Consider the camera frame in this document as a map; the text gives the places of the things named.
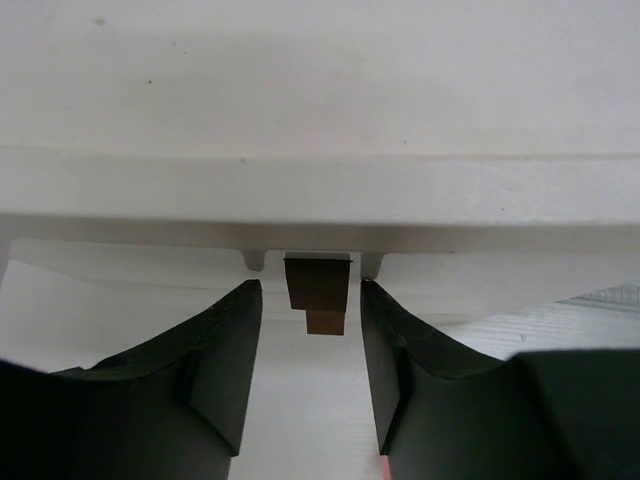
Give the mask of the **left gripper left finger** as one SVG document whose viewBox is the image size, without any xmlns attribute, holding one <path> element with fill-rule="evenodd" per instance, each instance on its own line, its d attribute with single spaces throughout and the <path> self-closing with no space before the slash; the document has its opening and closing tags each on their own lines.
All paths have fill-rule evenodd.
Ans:
<svg viewBox="0 0 640 480">
<path fill-rule="evenodd" d="M 1 365 L 5 479 L 224 479 L 240 450 L 262 318 L 248 280 L 89 369 Z"/>
</svg>

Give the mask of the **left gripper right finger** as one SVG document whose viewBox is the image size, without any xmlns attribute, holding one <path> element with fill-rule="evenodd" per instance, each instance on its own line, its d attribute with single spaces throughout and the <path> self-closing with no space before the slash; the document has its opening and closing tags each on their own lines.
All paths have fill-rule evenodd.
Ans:
<svg viewBox="0 0 640 480">
<path fill-rule="evenodd" d="M 363 281 L 380 453 L 396 479 L 635 479 L 639 353 L 482 354 Z"/>
</svg>

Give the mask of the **white drawer organizer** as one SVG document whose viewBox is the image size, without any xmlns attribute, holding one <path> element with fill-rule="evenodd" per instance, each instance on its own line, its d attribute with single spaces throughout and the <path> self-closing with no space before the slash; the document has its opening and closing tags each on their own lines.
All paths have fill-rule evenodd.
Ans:
<svg viewBox="0 0 640 480">
<path fill-rule="evenodd" d="M 635 1 L 5 1 L 1 234 L 285 311 L 338 252 L 458 323 L 639 276 Z"/>
</svg>

